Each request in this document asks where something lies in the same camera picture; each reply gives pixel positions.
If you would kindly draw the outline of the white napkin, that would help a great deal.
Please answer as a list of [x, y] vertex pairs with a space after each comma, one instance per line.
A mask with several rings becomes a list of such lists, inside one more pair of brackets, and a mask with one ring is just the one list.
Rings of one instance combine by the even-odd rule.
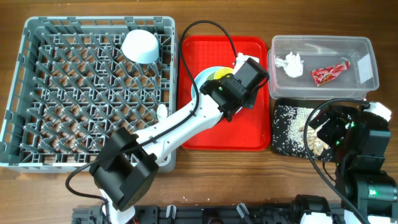
[[298, 78], [303, 75], [303, 60], [301, 59], [300, 54], [290, 52], [285, 56], [285, 59], [275, 56], [274, 60], [275, 66], [277, 68], [283, 68], [286, 75], [290, 78]]

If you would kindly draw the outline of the yellow plastic cup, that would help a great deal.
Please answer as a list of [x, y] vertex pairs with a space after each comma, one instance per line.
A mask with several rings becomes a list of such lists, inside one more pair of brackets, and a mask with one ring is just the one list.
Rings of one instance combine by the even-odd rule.
[[214, 74], [214, 79], [220, 79], [220, 78], [222, 78], [222, 77], [224, 77], [225, 75], [227, 75], [227, 74], [230, 74], [230, 73], [232, 73], [233, 72], [233, 69], [232, 68], [229, 68], [229, 67], [222, 67], [222, 68], [220, 68], [219, 70], [217, 70], [216, 72], [215, 72], [215, 74]]

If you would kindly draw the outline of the white plastic spoon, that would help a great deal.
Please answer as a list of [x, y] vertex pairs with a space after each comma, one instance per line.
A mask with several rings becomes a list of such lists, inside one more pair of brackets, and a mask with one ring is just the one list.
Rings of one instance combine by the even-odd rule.
[[159, 121], [168, 117], [168, 109], [164, 104], [160, 104], [156, 109], [156, 116]]

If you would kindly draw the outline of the light blue plate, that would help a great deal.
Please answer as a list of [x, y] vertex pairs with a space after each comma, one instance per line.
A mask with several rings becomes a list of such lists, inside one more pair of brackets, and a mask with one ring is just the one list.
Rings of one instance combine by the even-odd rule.
[[[203, 71], [201, 71], [201, 72], [195, 77], [194, 81], [195, 81], [195, 84], [197, 85], [197, 88], [198, 88], [198, 91], [199, 91], [199, 92], [200, 92], [201, 86], [207, 81], [207, 77], [209, 76], [209, 74], [211, 74], [211, 73], [213, 73], [213, 72], [216, 72], [217, 70], [219, 70], [219, 69], [222, 68], [222, 67], [224, 67], [224, 66], [214, 66], [214, 67], [206, 68], [206, 69], [204, 69]], [[230, 92], [228, 92], [228, 90], [227, 90], [225, 87], [219, 86], [218, 91], [219, 91], [219, 94], [220, 94], [220, 95], [223, 94], [222, 96], [224, 96], [225, 100], [230, 100], [230, 99], [232, 99], [231, 96], [230, 96]], [[192, 85], [192, 87], [191, 87], [191, 97], [192, 97], [192, 99], [194, 99], [194, 98], [196, 97], [196, 93], [195, 93], [195, 90], [194, 90], [193, 85]], [[235, 114], [236, 114], [236, 113], [239, 113], [239, 111], [240, 111], [241, 109], [242, 109], [242, 106], [240, 106], [240, 107], [236, 110]]]

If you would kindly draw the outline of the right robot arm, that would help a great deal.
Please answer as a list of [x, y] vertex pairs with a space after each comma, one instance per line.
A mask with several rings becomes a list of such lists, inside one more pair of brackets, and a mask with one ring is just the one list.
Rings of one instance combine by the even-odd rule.
[[388, 122], [364, 108], [315, 109], [308, 125], [336, 163], [333, 183], [345, 209], [363, 217], [397, 218], [397, 182], [382, 170], [391, 138]]

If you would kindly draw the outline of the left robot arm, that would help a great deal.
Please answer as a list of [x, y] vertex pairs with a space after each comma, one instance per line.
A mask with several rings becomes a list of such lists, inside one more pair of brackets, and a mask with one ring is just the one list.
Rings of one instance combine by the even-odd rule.
[[115, 131], [89, 172], [108, 200], [104, 213], [111, 223], [127, 223], [134, 204], [150, 189], [160, 163], [194, 135], [232, 120], [241, 108], [253, 108], [269, 74], [252, 58], [233, 73], [207, 80], [191, 102], [157, 124], [131, 134]]

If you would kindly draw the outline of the light blue bowl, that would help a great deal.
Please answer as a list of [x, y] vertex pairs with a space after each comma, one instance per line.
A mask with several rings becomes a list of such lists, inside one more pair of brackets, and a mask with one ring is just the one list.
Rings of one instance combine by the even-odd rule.
[[149, 31], [132, 30], [124, 39], [121, 50], [133, 62], [150, 64], [159, 58], [159, 41]]

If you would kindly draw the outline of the rice and food scraps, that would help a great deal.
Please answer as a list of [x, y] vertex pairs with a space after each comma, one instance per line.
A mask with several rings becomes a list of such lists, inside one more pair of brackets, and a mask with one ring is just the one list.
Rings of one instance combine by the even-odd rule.
[[304, 143], [305, 122], [313, 108], [278, 105], [274, 111], [272, 149], [284, 156], [308, 157]]

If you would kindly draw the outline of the red candy wrapper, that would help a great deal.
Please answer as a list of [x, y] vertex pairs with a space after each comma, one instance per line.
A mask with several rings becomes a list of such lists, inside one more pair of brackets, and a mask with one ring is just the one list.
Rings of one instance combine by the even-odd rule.
[[320, 86], [336, 79], [343, 71], [349, 70], [350, 66], [350, 62], [346, 60], [334, 66], [312, 70], [310, 74], [316, 86]]

